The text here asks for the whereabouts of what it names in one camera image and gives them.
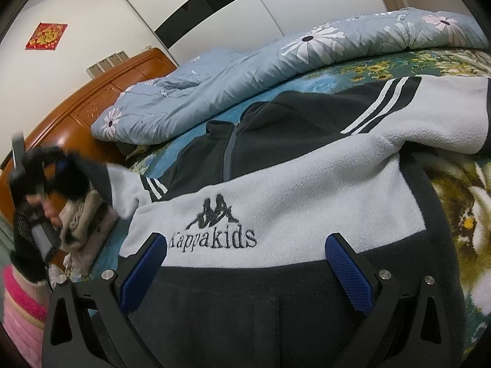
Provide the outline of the gloved left hand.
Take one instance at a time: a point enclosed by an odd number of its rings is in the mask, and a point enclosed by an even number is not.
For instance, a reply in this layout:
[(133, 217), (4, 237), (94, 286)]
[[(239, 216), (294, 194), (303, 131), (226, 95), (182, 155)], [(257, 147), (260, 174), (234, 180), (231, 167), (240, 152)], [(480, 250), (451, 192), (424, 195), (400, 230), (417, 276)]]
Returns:
[(13, 197), (15, 212), (13, 214), (13, 236), (14, 250), (10, 253), (13, 266), (29, 282), (36, 283), (45, 280), (48, 264), (42, 257), (35, 240), (32, 230), (37, 221), (34, 213), (42, 210), (44, 219), (50, 223), (56, 235), (62, 229), (62, 220), (54, 209), (49, 199), (43, 198), (40, 194), (30, 194)]

